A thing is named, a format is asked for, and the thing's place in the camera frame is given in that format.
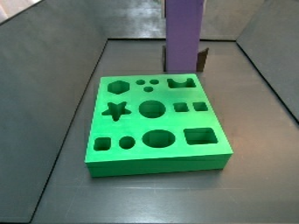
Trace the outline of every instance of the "square hole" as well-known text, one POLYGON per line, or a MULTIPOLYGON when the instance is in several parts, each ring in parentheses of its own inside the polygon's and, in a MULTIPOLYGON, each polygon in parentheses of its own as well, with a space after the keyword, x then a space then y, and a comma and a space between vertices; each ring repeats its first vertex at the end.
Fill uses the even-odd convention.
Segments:
POLYGON ((217 138, 211 128, 184 129, 187 144, 216 144, 217 138))
POLYGON ((188 112, 189 109, 188 109, 187 103, 185 102, 176 102, 173 104, 173 110, 175 110, 175 112, 188 112))
POLYGON ((106 151, 110 147, 110 138, 109 137, 98 137, 94 140, 93 150, 94 151, 106 151))
POLYGON ((205 104, 205 102, 203 102, 203 101, 195 102, 195 103, 192 104, 192 106, 193 106, 193 109, 195 109, 196 111, 208 111, 207 104, 205 104))

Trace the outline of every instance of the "purple block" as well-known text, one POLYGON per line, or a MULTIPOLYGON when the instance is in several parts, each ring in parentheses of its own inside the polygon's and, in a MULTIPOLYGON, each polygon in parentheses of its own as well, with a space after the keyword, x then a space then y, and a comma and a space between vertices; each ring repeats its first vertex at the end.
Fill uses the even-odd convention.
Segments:
POLYGON ((165 1, 165 69, 196 72, 204 0, 165 1))

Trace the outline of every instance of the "green foam block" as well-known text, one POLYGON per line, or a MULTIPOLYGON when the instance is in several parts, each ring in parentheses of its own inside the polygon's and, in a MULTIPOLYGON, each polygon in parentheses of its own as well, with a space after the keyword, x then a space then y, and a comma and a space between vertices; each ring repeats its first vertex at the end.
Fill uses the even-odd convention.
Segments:
POLYGON ((231 154, 195 74, 100 79, 85 156, 92 177, 223 169, 231 154))

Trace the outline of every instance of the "gray wall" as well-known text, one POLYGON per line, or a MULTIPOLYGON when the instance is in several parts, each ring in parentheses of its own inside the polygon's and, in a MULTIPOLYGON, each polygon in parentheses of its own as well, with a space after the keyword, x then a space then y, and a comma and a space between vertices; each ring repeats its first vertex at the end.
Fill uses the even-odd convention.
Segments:
POLYGON ((201 39, 236 40, 264 0, 205 0, 201 39))
POLYGON ((0 26, 0 222, 33 215, 106 43, 92 8, 42 1, 0 26))
POLYGON ((297 0, 265 0, 237 43, 299 121, 297 22, 297 0))
MULTIPOLYGON (((207 0, 201 39, 236 40, 264 0, 207 0)), ((160 0, 96 0, 96 17, 109 38, 164 38, 160 0)))

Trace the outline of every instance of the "dark object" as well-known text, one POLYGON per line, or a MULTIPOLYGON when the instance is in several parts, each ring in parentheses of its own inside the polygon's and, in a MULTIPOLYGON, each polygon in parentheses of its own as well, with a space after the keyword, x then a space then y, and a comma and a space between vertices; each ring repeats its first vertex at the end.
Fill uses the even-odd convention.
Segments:
POLYGON ((163 46, 163 71, 165 72, 165 45, 163 46))
POLYGON ((200 72, 200 73, 203 72, 208 53, 209 53, 209 48, 205 48, 205 50, 200 51, 197 54, 196 72, 200 72))

